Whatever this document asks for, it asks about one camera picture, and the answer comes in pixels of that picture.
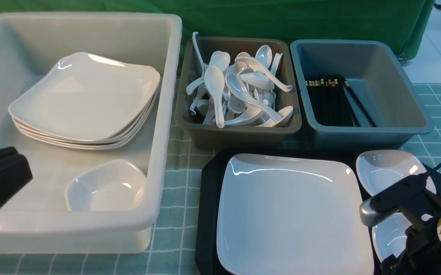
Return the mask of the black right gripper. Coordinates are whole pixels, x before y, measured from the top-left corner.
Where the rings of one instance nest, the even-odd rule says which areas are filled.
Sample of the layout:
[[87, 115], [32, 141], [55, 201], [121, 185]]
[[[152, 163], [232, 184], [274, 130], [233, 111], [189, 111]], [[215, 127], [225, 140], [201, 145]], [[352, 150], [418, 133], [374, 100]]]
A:
[[425, 230], [411, 230], [406, 248], [381, 264], [383, 275], [441, 275], [441, 216], [425, 223]]

